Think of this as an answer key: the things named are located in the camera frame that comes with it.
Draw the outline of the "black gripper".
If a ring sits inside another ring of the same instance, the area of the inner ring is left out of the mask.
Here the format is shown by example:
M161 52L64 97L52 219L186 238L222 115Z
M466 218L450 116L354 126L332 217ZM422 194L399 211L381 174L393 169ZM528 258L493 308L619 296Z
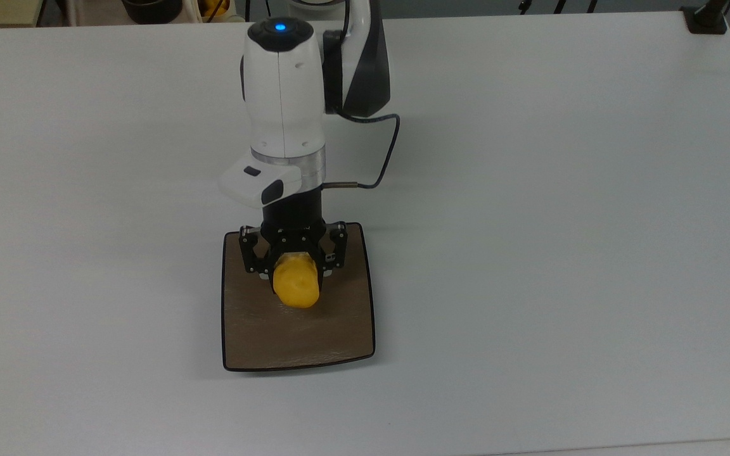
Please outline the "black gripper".
M317 252L321 247L322 277L330 277L347 261L347 223L325 225L322 189L296 193L263 207L260 227L240 227L240 252L244 269L269 279L276 262L272 248L301 246L299 251Z

